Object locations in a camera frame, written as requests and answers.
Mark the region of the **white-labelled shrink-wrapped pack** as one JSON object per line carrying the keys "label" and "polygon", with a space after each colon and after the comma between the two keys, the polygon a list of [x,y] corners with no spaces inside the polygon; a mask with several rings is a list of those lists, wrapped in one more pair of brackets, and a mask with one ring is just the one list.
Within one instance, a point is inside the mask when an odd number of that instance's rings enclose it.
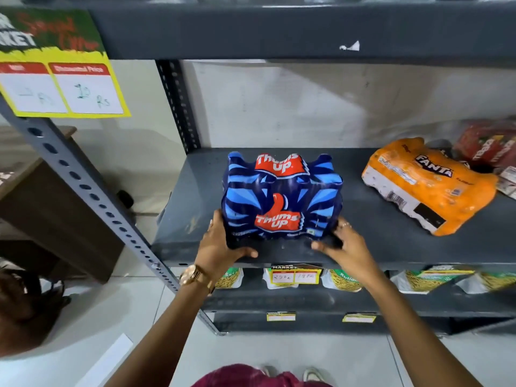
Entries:
{"label": "white-labelled shrink-wrapped pack", "polygon": [[498,192],[516,201],[516,167],[507,166],[498,177]]}

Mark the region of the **large yellow price tag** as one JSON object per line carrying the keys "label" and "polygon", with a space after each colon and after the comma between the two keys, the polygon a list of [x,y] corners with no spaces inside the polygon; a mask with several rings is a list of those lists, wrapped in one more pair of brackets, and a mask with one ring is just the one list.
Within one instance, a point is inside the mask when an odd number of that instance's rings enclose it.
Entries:
{"label": "large yellow price tag", "polygon": [[271,271],[272,282],[296,283],[299,285],[318,285],[323,268],[309,265],[277,265],[269,268]]}

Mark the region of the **white paper strip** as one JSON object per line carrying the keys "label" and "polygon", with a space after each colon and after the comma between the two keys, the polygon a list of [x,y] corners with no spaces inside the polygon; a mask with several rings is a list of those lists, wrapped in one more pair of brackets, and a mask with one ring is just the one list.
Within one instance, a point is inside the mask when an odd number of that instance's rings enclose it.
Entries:
{"label": "white paper strip", "polygon": [[74,387],[103,387],[132,346],[132,340],[126,334],[121,334]]}

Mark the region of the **orange shrink-wrapped bottle pack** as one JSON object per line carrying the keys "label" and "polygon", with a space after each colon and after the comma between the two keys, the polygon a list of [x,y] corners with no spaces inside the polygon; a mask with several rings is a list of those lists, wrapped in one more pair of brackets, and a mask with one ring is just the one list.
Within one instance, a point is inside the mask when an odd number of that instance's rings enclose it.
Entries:
{"label": "orange shrink-wrapped bottle pack", "polygon": [[498,177],[475,172],[415,137],[375,151],[362,180],[432,235],[447,236],[493,201]]}

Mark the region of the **person's right forearm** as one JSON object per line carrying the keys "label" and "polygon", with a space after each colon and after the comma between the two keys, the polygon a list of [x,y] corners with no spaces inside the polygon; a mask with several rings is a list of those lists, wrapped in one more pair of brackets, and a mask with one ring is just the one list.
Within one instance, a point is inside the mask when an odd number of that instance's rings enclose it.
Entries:
{"label": "person's right forearm", "polygon": [[359,281],[376,301],[414,387],[483,387],[379,269]]}

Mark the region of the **blue shrink-wrapped bottle pack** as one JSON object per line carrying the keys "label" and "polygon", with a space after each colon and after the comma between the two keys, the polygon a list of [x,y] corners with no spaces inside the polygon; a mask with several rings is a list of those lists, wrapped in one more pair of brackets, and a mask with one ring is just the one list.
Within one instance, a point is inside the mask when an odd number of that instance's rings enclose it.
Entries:
{"label": "blue shrink-wrapped bottle pack", "polygon": [[328,154],[312,162],[300,154],[284,160],[261,154],[246,162],[241,153],[231,152],[221,200],[225,226],[237,239],[320,240],[337,225],[342,185]]}

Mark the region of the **person's left hand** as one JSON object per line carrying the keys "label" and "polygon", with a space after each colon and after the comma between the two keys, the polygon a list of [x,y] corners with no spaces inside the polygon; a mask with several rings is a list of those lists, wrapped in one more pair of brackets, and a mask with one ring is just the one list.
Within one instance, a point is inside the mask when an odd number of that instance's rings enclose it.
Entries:
{"label": "person's left hand", "polygon": [[221,209],[214,211],[208,230],[203,235],[194,264],[217,281],[231,268],[232,250],[227,245]]}

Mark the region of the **brown wooden desk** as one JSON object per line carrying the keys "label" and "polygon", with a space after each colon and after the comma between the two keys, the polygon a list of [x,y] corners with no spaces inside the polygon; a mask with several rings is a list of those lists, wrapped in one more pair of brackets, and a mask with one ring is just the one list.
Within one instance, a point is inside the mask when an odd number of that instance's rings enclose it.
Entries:
{"label": "brown wooden desk", "polygon": [[106,283],[124,244],[11,126],[0,126],[0,262]]}

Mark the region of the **red shrink-wrapped bottle pack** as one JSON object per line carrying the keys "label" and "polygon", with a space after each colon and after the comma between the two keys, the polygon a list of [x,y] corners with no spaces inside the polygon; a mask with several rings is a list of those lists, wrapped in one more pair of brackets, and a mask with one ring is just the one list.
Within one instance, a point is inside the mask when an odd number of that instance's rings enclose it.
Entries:
{"label": "red shrink-wrapped bottle pack", "polygon": [[454,143],[459,158],[478,172],[501,173],[516,167],[516,120],[470,120]]}

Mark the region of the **gold wristwatch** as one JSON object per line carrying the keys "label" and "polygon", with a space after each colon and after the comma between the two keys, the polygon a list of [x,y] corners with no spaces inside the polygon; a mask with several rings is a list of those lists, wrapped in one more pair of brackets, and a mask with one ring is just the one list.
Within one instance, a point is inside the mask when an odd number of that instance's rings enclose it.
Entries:
{"label": "gold wristwatch", "polygon": [[216,281],[197,265],[188,266],[179,278],[180,287],[191,284],[198,284],[207,290],[207,295],[211,296],[216,288]]}

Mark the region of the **person's right hand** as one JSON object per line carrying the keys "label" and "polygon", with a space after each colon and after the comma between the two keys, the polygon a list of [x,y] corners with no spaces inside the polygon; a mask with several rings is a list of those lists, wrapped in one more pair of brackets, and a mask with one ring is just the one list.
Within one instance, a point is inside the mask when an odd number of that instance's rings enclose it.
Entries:
{"label": "person's right hand", "polygon": [[345,273],[358,280],[366,288],[383,276],[364,238],[353,229],[345,218],[338,218],[333,234],[343,245],[335,248],[338,249],[338,255],[327,256],[337,262]]}

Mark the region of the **person's left forearm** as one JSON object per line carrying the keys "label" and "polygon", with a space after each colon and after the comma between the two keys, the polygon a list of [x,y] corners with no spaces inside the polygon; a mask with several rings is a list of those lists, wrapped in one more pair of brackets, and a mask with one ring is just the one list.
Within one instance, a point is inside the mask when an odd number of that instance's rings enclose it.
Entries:
{"label": "person's left forearm", "polygon": [[104,387],[169,387],[207,290],[180,287],[171,304]]}

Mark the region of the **grey metal shelf rack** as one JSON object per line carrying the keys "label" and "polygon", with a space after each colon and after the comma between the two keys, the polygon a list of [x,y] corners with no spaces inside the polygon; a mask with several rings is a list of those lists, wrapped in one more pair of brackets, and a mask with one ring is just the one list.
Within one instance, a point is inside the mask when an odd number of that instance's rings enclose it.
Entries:
{"label": "grey metal shelf rack", "polygon": [[[85,10],[97,24],[115,60],[154,60],[171,108],[176,107],[178,130],[184,137],[183,165],[158,226],[152,246],[121,211],[117,199],[98,183],[100,176],[58,133],[49,117],[16,116],[0,94],[0,114],[17,129],[52,170],[56,172],[98,217],[109,216],[112,232],[170,290],[178,291],[178,279],[169,270],[193,261],[201,229],[186,234],[187,218],[208,224],[216,208],[216,173],[223,169],[223,154],[248,148],[237,128],[221,131],[229,147],[207,148],[199,139],[181,61],[220,61],[262,58],[289,66],[298,62],[330,69],[339,65],[409,65],[417,69],[442,66],[467,77],[474,66],[513,67],[516,71],[516,0],[21,0],[23,8]],[[360,51],[341,51],[360,41]],[[516,202],[497,196],[448,238],[423,233],[409,226],[406,217],[396,218],[387,204],[360,180],[359,170],[372,148],[345,148],[336,132],[309,123],[294,133],[302,154],[314,158],[316,144],[329,144],[338,170],[343,171],[344,215],[363,236],[372,237],[370,250],[386,270],[416,269],[426,265],[456,264],[487,271],[516,271]]]}

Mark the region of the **person's maroon garment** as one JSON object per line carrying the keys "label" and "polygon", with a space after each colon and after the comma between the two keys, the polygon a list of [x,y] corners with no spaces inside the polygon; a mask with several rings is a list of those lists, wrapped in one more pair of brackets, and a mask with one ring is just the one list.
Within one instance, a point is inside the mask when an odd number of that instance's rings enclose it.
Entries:
{"label": "person's maroon garment", "polygon": [[256,367],[232,364],[216,369],[191,387],[333,387],[326,382],[303,382],[289,371],[267,377]]}

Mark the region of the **yellow and green offer sign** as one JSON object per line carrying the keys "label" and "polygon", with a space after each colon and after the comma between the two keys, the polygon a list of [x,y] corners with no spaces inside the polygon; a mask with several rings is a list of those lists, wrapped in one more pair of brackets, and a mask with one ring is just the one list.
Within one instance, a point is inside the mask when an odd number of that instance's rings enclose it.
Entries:
{"label": "yellow and green offer sign", "polygon": [[0,6],[0,94],[16,116],[131,116],[85,10]]}

